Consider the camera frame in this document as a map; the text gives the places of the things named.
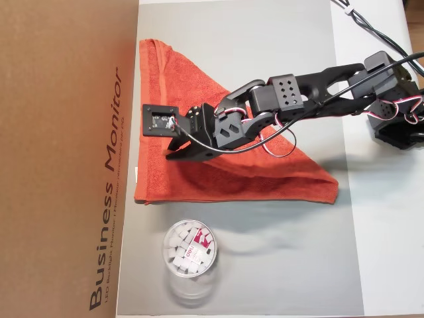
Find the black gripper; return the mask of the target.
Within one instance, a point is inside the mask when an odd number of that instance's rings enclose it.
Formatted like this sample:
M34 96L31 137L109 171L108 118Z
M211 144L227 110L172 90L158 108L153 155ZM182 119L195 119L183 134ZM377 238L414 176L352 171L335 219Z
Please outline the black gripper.
M217 143L213 133L215 132L214 108L204 103L201 106L192 107L180 117L183 129L194 139L209 148L217 148ZM204 162L218 157L214 152L199 143L193 141L184 134L184 137L173 138L168 145L169 154L166 159L169 161L182 162Z

